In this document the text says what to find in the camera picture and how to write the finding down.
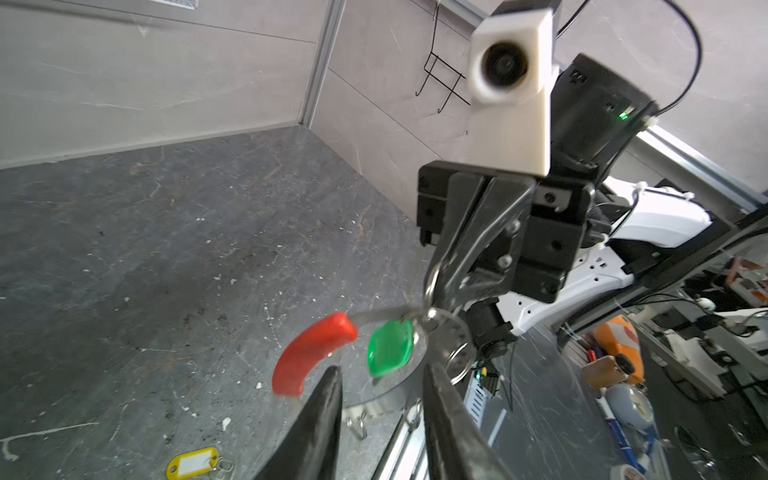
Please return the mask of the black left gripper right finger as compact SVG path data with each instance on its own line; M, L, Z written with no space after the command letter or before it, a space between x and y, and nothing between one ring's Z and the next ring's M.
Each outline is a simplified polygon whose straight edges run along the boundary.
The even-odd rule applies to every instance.
M515 478L482 437L444 367L437 363L425 367L422 403L431 479Z

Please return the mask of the green capped key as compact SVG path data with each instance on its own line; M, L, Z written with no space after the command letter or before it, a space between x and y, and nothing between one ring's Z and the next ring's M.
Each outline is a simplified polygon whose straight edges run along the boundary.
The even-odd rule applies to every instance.
M410 320L392 320L377 328L368 343L367 366L372 378L387 376L410 361L414 326Z

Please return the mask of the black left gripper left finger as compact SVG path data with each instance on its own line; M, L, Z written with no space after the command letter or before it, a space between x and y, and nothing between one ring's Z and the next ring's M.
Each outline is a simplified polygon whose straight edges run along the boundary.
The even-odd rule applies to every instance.
M334 479L342 407L342 373L339 367L330 366L255 479Z

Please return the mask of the yellow capped key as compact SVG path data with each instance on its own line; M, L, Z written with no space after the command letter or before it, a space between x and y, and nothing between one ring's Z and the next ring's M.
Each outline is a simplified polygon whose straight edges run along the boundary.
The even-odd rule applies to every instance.
M215 447L207 447L174 457L166 467L168 480L231 479L234 462Z

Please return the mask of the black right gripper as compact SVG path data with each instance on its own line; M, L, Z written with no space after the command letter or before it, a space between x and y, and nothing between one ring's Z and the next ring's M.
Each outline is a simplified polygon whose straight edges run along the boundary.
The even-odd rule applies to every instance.
M435 248L427 306L509 292L557 299L584 239L591 183L437 160L419 169L417 187L420 241Z

